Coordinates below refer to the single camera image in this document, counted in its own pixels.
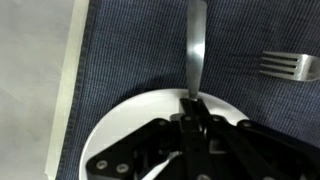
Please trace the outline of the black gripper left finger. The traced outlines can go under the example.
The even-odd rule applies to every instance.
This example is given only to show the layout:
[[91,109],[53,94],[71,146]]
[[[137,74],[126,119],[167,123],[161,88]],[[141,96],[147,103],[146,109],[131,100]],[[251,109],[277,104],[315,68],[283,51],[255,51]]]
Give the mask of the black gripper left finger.
[[179,102],[182,113],[171,121],[152,119],[91,157],[85,165],[88,180],[139,180],[173,152],[186,154],[198,102],[187,98]]

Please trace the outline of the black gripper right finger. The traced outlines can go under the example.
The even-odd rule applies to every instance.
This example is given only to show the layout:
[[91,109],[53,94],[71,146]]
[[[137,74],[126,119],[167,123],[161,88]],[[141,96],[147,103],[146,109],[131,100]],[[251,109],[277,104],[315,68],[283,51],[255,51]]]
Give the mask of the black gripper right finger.
[[236,126],[211,115],[196,101],[210,141],[216,140],[241,167],[243,180],[320,180],[320,149],[259,123],[241,120]]

